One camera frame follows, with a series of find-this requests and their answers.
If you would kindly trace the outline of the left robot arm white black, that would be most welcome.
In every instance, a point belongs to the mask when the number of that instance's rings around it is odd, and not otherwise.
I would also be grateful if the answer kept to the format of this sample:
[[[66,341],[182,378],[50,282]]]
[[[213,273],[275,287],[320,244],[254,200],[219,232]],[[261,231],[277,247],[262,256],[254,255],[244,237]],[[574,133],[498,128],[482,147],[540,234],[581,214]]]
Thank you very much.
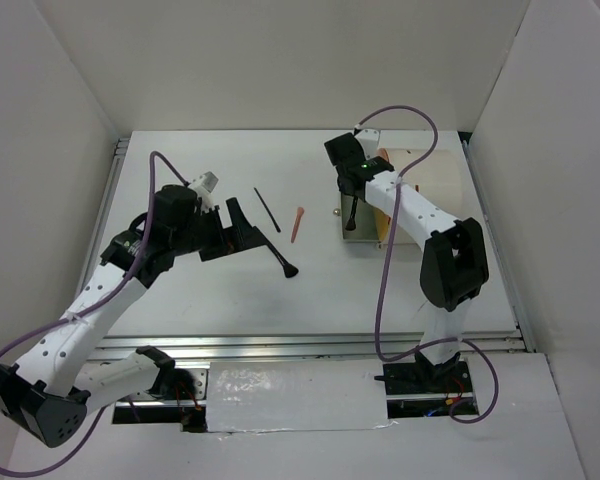
[[[147,392],[162,399],[183,372],[152,346],[91,371],[83,366],[116,321],[170,270],[177,257],[210,261],[266,245],[235,198],[226,202],[231,224],[194,189],[167,185],[146,213],[116,235],[91,280],[51,329],[14,365],[0,363],[0,411],[50,448],[67,442],[85,418],[119,399]]]

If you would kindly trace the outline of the black brush diagonal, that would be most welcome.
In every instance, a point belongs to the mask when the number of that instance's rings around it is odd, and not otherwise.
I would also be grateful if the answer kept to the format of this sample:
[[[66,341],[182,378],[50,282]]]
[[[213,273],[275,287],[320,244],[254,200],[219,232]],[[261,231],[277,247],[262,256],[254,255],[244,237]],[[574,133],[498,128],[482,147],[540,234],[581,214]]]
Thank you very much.
[[[266,241],[266,246],[280,263],[287,279],[293,278],[299,273],[299,269],[291,264],[269,240]]]

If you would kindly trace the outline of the olive bottom drawer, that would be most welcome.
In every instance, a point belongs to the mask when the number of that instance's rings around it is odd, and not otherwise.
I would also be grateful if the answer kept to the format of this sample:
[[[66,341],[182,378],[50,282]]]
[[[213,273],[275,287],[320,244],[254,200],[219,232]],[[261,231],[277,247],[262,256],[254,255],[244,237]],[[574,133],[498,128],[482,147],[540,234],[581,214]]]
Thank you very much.
[[[373,209],[358,201],[355,213],[354,230],[347,230],[347,222],[350,220],[350,214],[353,207],[353,198],[341,194],[338,198],[338,205],[334,209],[334,216],[337,218],[338,231],[340,238],[345,243],[371,243],[379,242],[376,230],[375,217]]]

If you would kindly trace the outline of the yellow drawer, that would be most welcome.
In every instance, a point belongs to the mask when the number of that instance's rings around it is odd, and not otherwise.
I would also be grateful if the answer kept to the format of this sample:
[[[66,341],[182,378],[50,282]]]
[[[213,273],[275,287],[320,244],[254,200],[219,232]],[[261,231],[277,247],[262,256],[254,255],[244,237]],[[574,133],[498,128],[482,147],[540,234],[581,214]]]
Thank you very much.
[[[380,243],[383,243],[390,231],[391,217],[382,212],[380,209],[372,208],[374,223],[376,227],[377,238]]]

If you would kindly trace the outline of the coral orange makeup applicator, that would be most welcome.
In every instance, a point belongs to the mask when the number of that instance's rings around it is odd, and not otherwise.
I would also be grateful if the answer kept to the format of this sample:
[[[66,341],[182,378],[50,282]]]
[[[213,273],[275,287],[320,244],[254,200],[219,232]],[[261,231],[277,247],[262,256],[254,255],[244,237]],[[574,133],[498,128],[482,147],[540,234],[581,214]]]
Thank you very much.
[[[296,210],[296,217],[294,220],[294,224],[293,224],[293,228],[292,228],[292,232],[291,232],[291,237],[290,237],[290,241],[291,243],[294,243],[296,241],[297,235],[298,235],[298,231],[299,231],[299,227],[301,224],[301,220],[304,216],[305,213],[305,209],[303,207],[298,207]]]

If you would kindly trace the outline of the thin black eyeliner stick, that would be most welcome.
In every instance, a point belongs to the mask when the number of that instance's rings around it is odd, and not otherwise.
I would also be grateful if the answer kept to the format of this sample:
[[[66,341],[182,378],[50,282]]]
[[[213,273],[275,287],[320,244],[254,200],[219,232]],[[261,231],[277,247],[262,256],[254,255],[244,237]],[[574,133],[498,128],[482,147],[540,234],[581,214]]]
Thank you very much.
[[[255,192],[255,194],[256,194],[256,196],[257,196],[257,198],[259,199],[259,201],[260,201],[260,203],[261,203],[262,207],[264,208],[264,210],[265,210],[266,214],[268,215],[268,217],[269,217],[269,219],[270,219],[270,221],[271,221],[271,223],[272,223],[272,225],[273,225],[273,227],[274,227],[275,231],[276,231],[277,233],[282,233],[282,230],[281,230],[281,228],[280,228],[280,226],[279,226],[279,224],[278,224],[278,222],[277,222],[276,218],[274,217],[274,215],[273,215],[273,213],[272,213],[271,209],[270,209],[270,208],[269,208],[269,206],[267,205],[266,201],[264,200],[264,198],[263,198],[263,196],[261,195],[261,193],[260,193],[260,191],[258,190],[258,188],[257,188],[257,187],[253,187],[253,190],[254,190],[254,192]]]

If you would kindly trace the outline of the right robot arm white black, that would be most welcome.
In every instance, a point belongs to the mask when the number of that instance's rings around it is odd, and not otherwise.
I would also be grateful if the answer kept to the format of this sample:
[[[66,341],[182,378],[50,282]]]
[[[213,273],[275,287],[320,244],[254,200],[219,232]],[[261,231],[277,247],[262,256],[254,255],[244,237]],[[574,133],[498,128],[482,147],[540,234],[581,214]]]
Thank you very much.
[[[380,346],[397,231],[404,230],[422,252],[419,286],[434,311],[420,343],[410,354],[415,360],[417,384],[433,392],[448,382],[459,361],[466,306],[489,279],[483,230],[477,220],[458,219],[405,182],[407,172],[428,159],[432,148],[399,168],[379,155],[379,139],[377,131],[364,133],[356,129],[327,141],[324,147],[335,168],[339,191],[390,219],[374,324],[375,349],[385,363],[401,358],[385,355]]]

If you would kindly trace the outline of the black brush horizontal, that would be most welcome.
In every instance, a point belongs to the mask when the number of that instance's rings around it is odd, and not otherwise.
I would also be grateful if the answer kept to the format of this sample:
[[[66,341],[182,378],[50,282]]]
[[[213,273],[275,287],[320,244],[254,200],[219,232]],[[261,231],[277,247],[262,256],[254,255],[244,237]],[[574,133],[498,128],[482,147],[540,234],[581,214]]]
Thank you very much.
[[[347,222],[345,224],[345,230],[348,231],[348,232],[356,230],[357,206],[358,206],[358,198],[356,196],[352,196],[351,197],[351,205],[350,205],[349,217],[348,217]]]

